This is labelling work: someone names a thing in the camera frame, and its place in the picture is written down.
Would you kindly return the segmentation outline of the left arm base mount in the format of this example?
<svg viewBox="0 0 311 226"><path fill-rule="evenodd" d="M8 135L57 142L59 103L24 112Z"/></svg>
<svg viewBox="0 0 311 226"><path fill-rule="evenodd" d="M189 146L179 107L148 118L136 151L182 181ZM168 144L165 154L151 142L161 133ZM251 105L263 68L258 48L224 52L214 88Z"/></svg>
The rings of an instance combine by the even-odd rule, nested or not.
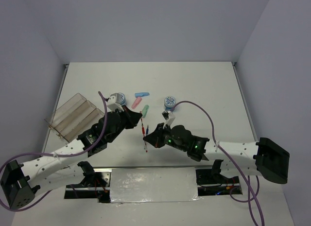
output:
<svg viewBox="0 0 311 226"><path fill-rule="evenodd" d="M64 199L96 199L99 203L110 203L111 171L94 169L88 162L81 161L83 179L78 184L66 186Z"/></svg>

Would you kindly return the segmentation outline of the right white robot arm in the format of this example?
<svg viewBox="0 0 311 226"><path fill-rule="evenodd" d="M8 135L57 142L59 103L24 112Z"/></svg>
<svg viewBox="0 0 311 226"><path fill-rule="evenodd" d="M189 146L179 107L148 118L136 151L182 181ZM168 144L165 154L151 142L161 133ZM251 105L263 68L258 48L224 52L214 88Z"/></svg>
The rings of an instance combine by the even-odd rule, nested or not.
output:
<svg viewBox="0 0 311 226"><path fill-rule="evenodd" d="M160 123L144 141L155 148L173 147L197 162L212 162L211 177L217 183L242 174L262 176L276 184L288 182L290 154L269 138L249 143L213 142L193 135L182 125L170 128Z"/></svg>

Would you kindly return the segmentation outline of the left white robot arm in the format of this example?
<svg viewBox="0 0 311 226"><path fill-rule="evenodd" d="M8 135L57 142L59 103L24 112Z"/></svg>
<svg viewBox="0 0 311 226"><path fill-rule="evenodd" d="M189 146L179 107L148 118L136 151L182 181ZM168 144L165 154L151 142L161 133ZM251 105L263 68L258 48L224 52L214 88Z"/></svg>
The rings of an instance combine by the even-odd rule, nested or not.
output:
<svg viewBox="0 0 311 226"><path fill-rule="evenodd" d="M35 206L37 196L45 197L61 186L105 186L106 181L87 159L105 150L123 130L135 128L141 118L141 113L123 106L121 111L108 112L78 138L52 153L35 153L36 159L24 163L18 163L16 156L9 159L0 168L0 186L7 201L1 205L19 212Z"/></svg>

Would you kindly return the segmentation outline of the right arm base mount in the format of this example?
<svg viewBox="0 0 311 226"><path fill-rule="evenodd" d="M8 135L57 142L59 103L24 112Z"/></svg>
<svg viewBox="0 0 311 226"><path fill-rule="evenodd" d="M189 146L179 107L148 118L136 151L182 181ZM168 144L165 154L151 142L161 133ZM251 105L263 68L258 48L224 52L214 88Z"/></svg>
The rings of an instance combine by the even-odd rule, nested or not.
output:
<svg viewBox="0 0 311 226"><path fill-rule="evenodd" d="M198 196L242 194L238 176L227 178L217 173L213 167L196 168Z"/></svg>

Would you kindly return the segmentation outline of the red pen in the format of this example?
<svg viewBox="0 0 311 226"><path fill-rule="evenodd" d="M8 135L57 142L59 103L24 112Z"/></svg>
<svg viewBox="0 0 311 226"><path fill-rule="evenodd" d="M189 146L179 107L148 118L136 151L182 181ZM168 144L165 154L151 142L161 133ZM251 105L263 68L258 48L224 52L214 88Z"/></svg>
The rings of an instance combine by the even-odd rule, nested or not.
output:
<svg viewBox="0 0 311 226"><path fill-rule="evenodd" d="M144 142L144 150L145 150L145 153L148 153L147 142L144 140L146 134L145 134L145 128L144 128L142 117L140 118L140 121L141 121L141 130L142 130L143 142Z"/></svg>

